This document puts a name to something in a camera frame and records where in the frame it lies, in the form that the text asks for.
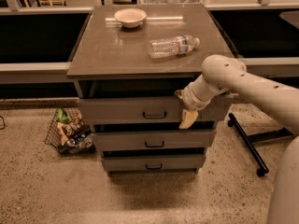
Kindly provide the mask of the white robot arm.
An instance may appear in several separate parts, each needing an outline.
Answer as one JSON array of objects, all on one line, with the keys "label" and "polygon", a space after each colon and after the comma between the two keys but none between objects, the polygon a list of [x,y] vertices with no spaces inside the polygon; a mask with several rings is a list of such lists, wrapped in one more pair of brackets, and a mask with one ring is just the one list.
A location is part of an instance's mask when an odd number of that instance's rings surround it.
[{"label": "white robot arm", "polygon": [[299,224],[299,90],[249,73],[238,59],[211,55],[202,62],[201,75],[176,91],[185,104],[179,127],[190,128],[198,112],[213,97],[228,90],[235,91],[295,135],[278,166],[267,224]]}]

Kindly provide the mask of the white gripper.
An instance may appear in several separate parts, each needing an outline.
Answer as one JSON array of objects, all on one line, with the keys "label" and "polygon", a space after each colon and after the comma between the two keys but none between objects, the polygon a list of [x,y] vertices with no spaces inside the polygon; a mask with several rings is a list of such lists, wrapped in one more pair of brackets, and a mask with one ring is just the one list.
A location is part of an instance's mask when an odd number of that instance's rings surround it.
[{"label": "white gripper", "polygon": [[182,99],[188,108],[182,111],[182,121],[179,128],[189,129],[198,118],[197,110],[203,110],[210,103],[213,93],[205,84],[196,85],[191,82],[184,90],[176,90],[174,95]]}]

